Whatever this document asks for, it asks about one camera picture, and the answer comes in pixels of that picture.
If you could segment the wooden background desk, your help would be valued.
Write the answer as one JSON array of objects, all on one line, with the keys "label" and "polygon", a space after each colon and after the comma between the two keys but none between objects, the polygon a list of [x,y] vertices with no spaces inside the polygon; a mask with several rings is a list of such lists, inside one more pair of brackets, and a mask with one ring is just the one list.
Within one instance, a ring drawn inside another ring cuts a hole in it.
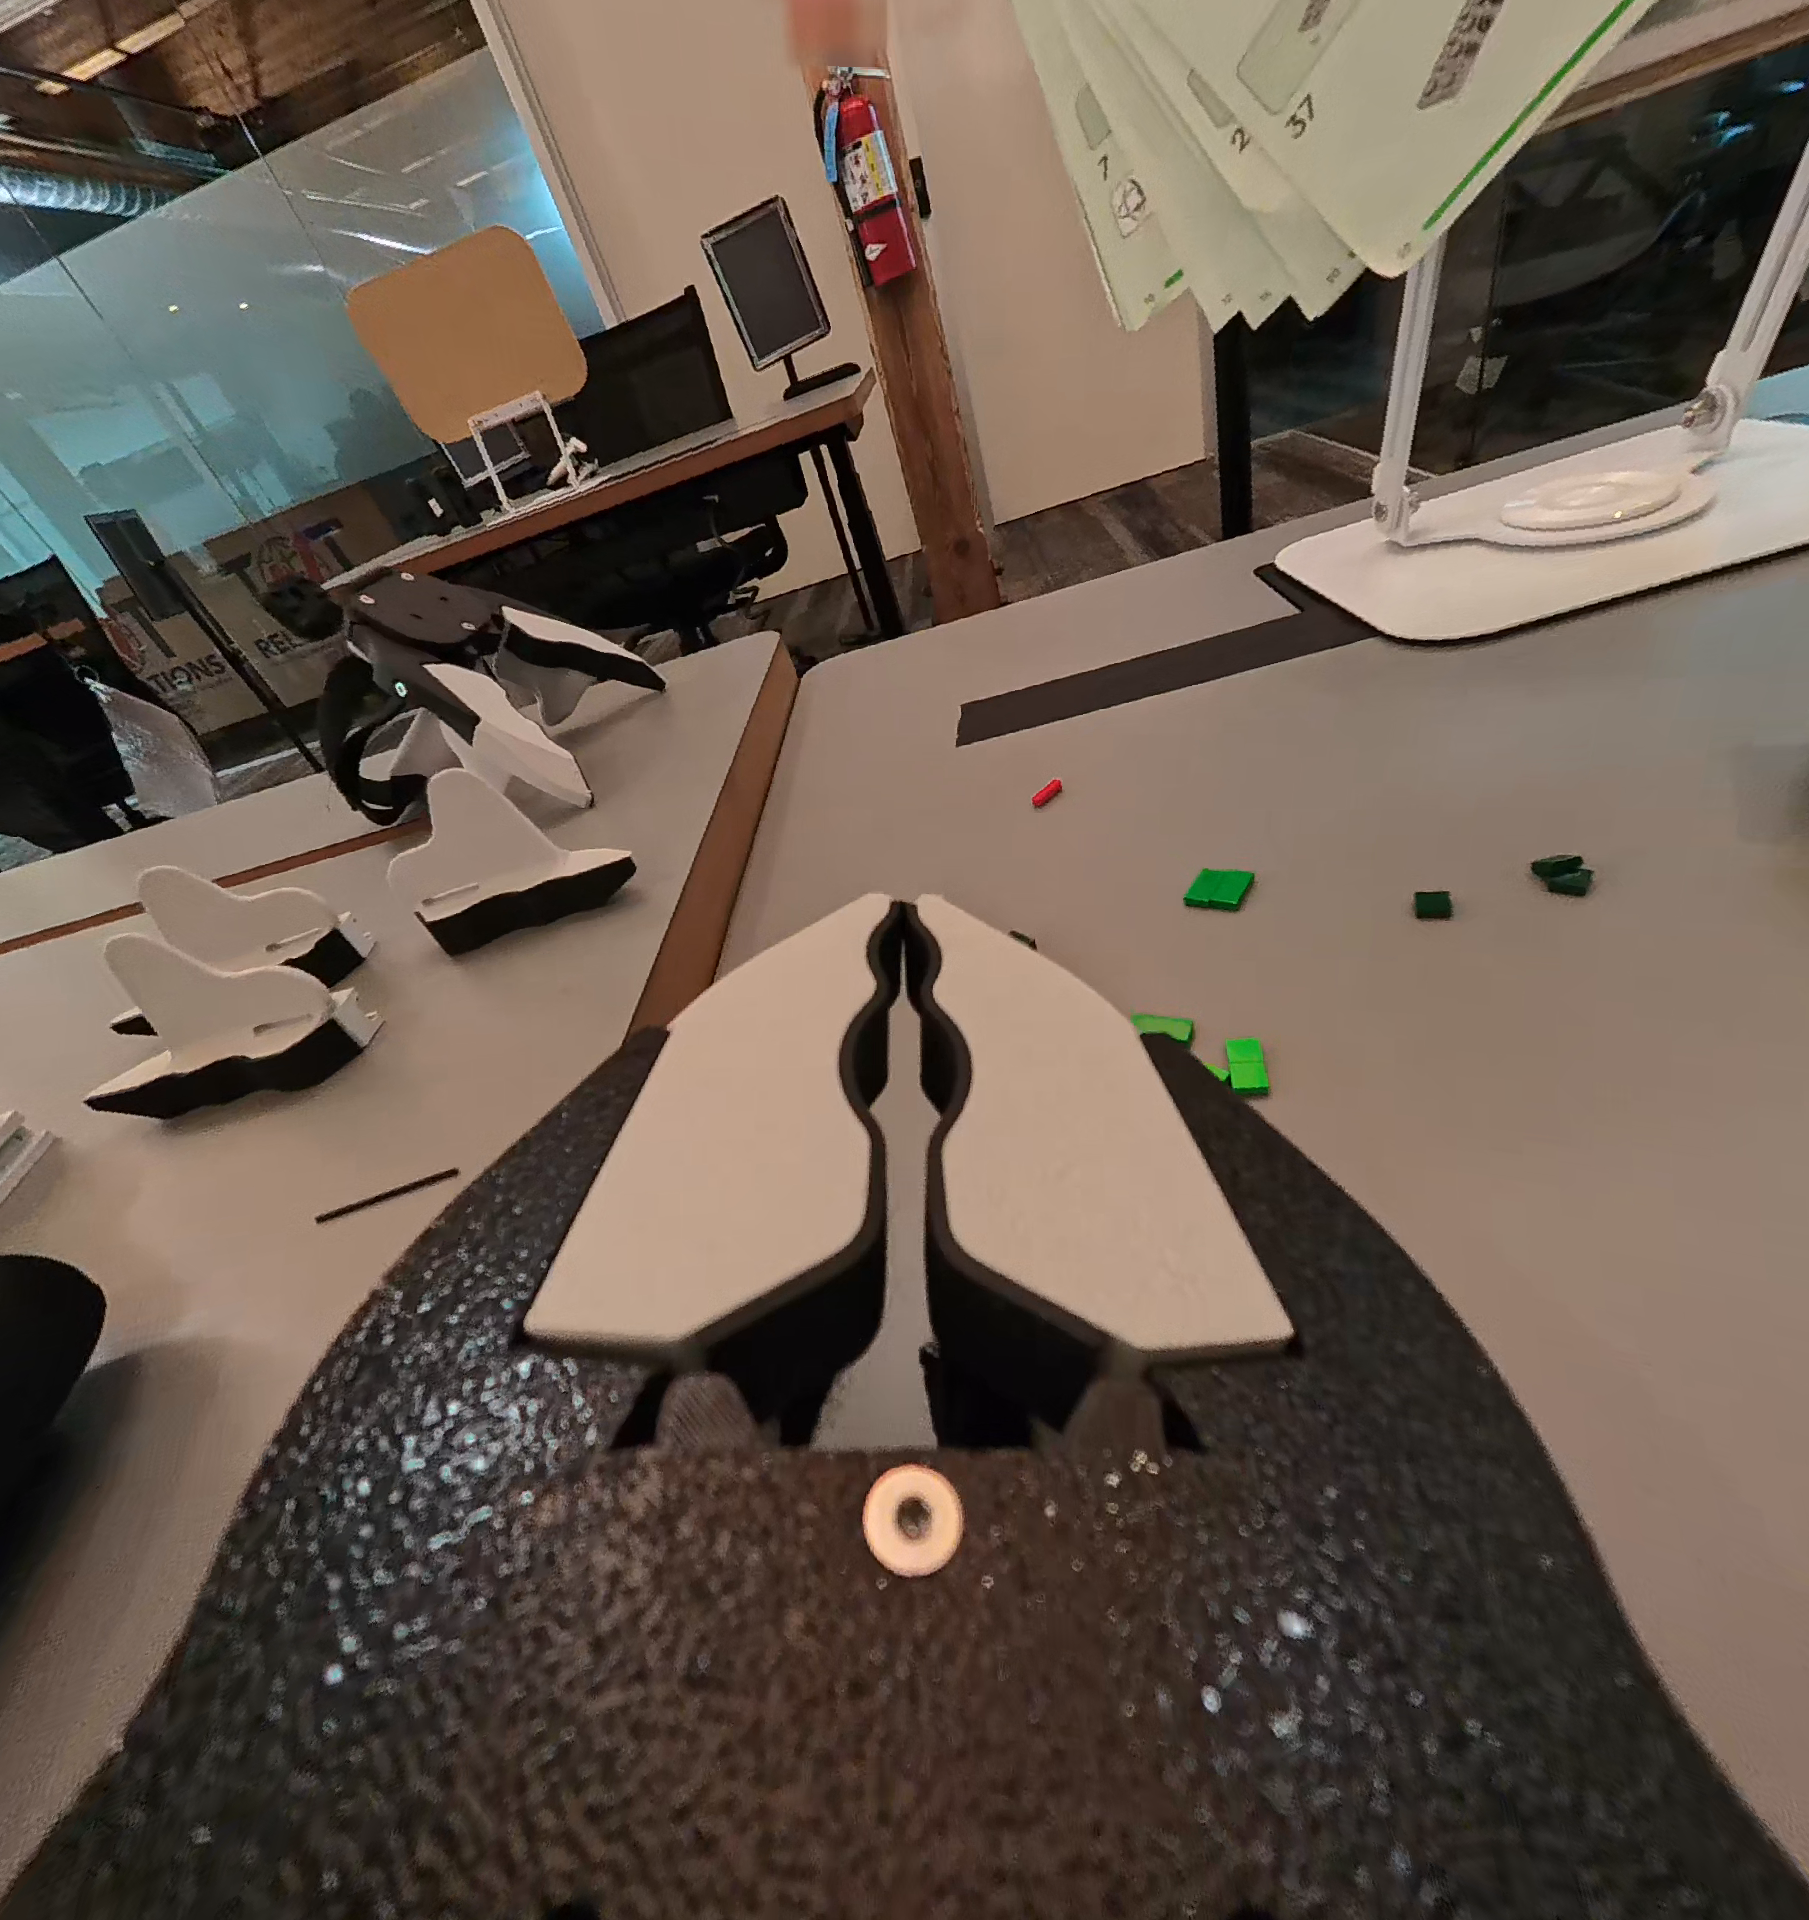
[{"label": "wooden background desk", "polygon": [[862,476],[854,460],[866,415],[880,401],[876,371],[850,374],[783,397],[748,421],[724,421],[597,468],[577,486],[537,491],[480,524],[450,534],[410,540],[348,568],[319,587],[334,603],[390,572],[445,574],[510,550],[552,540],[594,518],[631,508],[663,491],[712,480],[774,454],[826,454],[832,493],[843,524],[846,568],[865,586],[874,631],[887,640],[905,634],[903,611],[889,572]]}]

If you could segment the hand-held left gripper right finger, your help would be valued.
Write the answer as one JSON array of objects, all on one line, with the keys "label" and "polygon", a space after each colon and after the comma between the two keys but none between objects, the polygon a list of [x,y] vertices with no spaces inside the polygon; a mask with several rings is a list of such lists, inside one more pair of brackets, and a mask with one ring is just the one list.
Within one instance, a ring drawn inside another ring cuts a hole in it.
[{"label": "hand-held left gripper right finger", "polygon": [[1063,1429],[1097,1379],[1279,1354],[1294,1321],[1151,1046],[1057,959],[913,904],[925,1294],[941,1358]]}]

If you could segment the small upright monitor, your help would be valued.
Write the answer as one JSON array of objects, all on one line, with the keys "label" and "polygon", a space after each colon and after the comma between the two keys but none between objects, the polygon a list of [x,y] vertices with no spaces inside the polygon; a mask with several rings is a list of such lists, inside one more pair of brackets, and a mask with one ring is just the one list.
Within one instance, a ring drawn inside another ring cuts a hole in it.
[{"label": "small upright monitor", "polygon": [[782,367],[782,395],[787,401],[862,374],[854,362],[808,376],[795,371],[795,351],[820,343],[829,320],[782,196],[769,196],[708,228],[699,234],[699,249],[752,370]]}]

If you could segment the white instruction booklet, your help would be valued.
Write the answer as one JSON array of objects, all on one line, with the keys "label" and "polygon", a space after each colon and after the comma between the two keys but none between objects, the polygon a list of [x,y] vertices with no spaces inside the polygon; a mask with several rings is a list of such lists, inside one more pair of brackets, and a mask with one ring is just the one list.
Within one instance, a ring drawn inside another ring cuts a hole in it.
[{"label": "white instruction booklet", "polygon": [[1321,318],[1403,276],[1632,1],[1015,3],[1111,310]]}]

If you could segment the thin black stick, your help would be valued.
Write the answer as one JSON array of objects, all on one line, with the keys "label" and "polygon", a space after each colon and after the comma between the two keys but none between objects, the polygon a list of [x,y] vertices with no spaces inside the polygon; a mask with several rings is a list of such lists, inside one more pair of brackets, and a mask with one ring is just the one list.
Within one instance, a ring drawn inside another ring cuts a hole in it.
[{"label": "thin black stick", "polygon": [[369,1194],[366,1194],[366,1195],[352,1198],[352,1200],[346,1200],[346,1201],[342,1201],[342,1204],[337,1204],[337,1205],[332,1205],[332,1207],[325,1207],[325,1210],[322,1210],[322,1212],[316,1212],[316,1216],[314,1216],[312,1222],[314,1222],[316,1226],[327,1226],[327,1223],[334,1223],[334,1222],[352,1217],[352,1216],[355,1216],[355,1213],[381,1207],[381,1205],[385,1205],[385,1204],[390,1204],[390,1201],[395,1201],[395,1200],[399,1200],[399,1198],[408,1198],[408,1195],[418,1194],[418,1192],[426,1192],[426,1189],[431,1189],[431,1187],[442,1187],[442,1186],[445,1186],[445,1183],[456,1183],[458,1180],[460,1180],[460,1168],[458,1168],[458,1166],[445,1166],[445,1168],[430,1170],[430,1171],[424,1171],[424,1173],[419,1173],[419,1176],[412,1176],[410,1180],[403,1180],[403,1182],[398,1182],[398,1183],[379,1187],[379,1189],[369,1192]]}]

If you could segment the black tape strip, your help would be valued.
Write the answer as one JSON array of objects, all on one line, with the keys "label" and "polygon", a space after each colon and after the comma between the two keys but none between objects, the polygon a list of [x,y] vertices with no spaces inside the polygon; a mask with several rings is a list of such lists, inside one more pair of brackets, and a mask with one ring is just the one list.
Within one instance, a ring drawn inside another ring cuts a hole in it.
[{"label": "black tape strip", "polygon": [[1129,708],[1379,636],[1368,621],[1298,583],[1272,561],[1256,565],[1253,575],[1287,603],[1285,613],[971,700],[959,716],[957,747],[1037,732],[1108,708]]}]

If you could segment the white booklet stand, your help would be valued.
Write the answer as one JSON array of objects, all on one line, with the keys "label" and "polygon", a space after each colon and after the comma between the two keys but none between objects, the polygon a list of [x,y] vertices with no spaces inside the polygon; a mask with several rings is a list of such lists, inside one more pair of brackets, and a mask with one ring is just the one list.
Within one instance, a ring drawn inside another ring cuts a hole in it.
[{"label": "white booklet stand", "polygon": [[1368,634],[1464,644],[1809,548],[1809,424],[1749,401],[1809,271],[1809,139],[1701,392],[1673,425],[1418,500],[1409,464],[1444,239],[1403,282],[1372,519],[1294,540],[1294,586]]}]

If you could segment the black rounded object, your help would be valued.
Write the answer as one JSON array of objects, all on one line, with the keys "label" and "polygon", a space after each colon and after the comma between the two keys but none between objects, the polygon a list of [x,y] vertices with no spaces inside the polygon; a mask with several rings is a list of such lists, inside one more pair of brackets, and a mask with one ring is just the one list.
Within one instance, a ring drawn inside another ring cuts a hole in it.
[{"label": "black rounded object", "polygon": [[0,1521],[104,1323],[99,1286],[73,1264],[0,1255]]}]

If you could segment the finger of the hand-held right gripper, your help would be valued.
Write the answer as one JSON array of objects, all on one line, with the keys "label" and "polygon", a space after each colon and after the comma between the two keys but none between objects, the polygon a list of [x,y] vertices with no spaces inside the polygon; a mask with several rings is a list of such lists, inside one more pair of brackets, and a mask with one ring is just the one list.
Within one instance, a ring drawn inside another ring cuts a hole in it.
[{"label": "finger of the hand-held right gripper", "polygon": [[548,736],[574,723],[582,698],[594,685],[613,684],[650,693],[665,689],[659,669],[615,640],[519,606],[504,606],[499,619],[489,675],[504,685],[513,708],[530,714]]},{"label": "finger of the hand-held right gripper", "polygon": [[506,687],[480,669],[428,662],[424,693],[454,732],[466,767],[499,791],[519,781],[560,803],[589,807],[594,794],[575,755],[560,746]]}]

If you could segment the loose white gripper finger part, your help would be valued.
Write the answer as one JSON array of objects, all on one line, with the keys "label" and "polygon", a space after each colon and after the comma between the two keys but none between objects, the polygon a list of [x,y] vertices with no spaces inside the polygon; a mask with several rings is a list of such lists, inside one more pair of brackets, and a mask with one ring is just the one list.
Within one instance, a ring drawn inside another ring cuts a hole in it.
[{"label": "loose white gripper finger part", "polygon": [[240,893],[184,868],[154,866],[137,877],[137,900],[164,942],[224,971],[288,968],[334,989],[375,947],[361,924],[305,885]]},{"label": "loose white gripper finger part", "polygon": [[352,987],[282,965],[214,968],[149,933],[110,937],[101,959],[160,1049],[83,1096],[99,1114],[169,1122],[254,1092],[303,1092],[384,1027]]},{"label": "loose white gripper finger part", "polygon": [[438,771],[426,799],[430,831],[390,856],[388,889],[450,957],[595,912],[633,877],[627,852],[556,845],[468,769]]}]

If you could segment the wooden post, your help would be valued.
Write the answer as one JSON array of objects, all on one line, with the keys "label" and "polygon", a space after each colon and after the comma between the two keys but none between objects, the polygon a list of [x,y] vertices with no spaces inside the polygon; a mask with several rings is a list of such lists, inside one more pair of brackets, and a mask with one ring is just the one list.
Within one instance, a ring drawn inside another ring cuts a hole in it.
[{"label": "wooden post", "polygon": [[892,440],[907,484],[938,623],[1003,603],[993,518],[964,415],[964,385],[938,302],[930,239],[917,204],[917,155],[896,58],[880,37],[861,58],[876,67],[868,94],[885,122],[900,179],[900,206],[917,248],[917,270],[866,296],[868,338]]}]

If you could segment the small white frame stand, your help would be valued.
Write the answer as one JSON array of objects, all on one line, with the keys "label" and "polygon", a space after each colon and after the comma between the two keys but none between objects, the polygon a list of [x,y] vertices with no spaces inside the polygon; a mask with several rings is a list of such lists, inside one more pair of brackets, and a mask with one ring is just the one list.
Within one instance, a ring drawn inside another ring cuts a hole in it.
[{"label": "small white frame stand", "polygon": [[470,473],[462,486],[487,502],[485,511],[510,514],[546,493],[575,491],[600,472],[580,435],[556,419],[552,401],[536,389],[470,413],[466,427]]}]

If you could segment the red fire extinguisher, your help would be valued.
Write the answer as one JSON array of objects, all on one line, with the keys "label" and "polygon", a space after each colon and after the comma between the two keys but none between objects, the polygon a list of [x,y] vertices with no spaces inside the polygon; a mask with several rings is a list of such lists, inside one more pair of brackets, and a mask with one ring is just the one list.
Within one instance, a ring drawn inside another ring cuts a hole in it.
[{"label": "red fire extinguisher", "polygon": [[836,197],[846,236],[868,289],[917,273],[919,253],[905,179],[891,151],[880,109],[868,94],[878,71],[829,65],[814,102],[824,181]]}]

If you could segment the grey table with wooden edge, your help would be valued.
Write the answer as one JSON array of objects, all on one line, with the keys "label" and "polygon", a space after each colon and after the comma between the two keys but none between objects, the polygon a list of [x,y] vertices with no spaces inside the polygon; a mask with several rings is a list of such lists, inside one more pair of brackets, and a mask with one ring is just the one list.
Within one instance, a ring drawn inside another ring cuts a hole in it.
[{"label": "grey table with wooden edge", "polygon": [[663,675],[604,687],[566,737],[595,803],[550,836],[635,866],[600,912],[450,957],[392,898],[392,844],[284,874],[375,939],[354,980],[384,1027],[322,1085],[176,1122],[90,1112],[147,1049],[110,1029],[113,928],[0,954],[0,1108],[53,1137],[0,1254],[75,1265],[106,1301],[0,1521],[0,1896],[125,1730],[316,1360],[456,1183],[316,1212],[451,1166],[468,1182],[659,1010],[652,980],[692,996],[716,970],[795,669],[748,636]]}]

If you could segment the brown cardboard panel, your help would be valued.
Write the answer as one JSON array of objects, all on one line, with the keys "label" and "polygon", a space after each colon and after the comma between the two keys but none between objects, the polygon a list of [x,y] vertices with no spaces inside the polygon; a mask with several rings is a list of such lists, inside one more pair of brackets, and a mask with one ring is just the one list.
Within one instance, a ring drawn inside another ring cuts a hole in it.
[{"label": "brown cardboard panel", "polygon": [[346,318],[410,421],[456,443],[527,395],[566,403],[586,359],[530,242],[485,226],[344,296]]}]

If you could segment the grey desk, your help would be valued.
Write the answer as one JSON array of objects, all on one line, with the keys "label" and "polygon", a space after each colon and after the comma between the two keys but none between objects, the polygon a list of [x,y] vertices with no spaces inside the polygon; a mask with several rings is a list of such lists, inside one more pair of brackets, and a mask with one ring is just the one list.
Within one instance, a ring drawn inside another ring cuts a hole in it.
[{"label": "grey desk", "polygon": [[[941,893],[1206,1058],[1260,1038],[1254,1109],[1486,1346],[1809,1874],[1809,548],[957,747],[969,701],[1285,613],[1253,569],[1292,535],[818,663],[724,965]],[[1588,896],[1531,874],[1554,853]],[[1183,904],[1205,868],[1254,872],[1243,910]]]}]

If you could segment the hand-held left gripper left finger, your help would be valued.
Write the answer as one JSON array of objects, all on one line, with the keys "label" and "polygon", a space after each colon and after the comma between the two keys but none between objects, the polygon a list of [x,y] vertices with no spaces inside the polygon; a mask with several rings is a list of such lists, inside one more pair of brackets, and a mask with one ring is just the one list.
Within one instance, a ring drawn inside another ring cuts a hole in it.
[{"label": "hand-held left gripper left finger", "polygon": [[727,1379],[812,1440],[880,1329],[889,1077],[907,912],[865,893],[716,980],[665,1027],[537,1284],[527,1342]]}]

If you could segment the black office chair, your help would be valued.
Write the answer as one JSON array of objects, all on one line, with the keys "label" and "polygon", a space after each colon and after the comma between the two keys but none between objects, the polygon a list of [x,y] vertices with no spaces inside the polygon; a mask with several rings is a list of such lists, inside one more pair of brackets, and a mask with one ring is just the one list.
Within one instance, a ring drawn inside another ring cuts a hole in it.
[{"label": "black office chair", "polygon": [[[642,464],[679,440],[731,424],[699,298],[685,289],[582,342],[586,382],[560,417],[602,468]],[[787,561],[782,518],[806,502],[789,447],[748,455],[629,497],[572,524],[589,621],[670,630],[685,654]]]}]

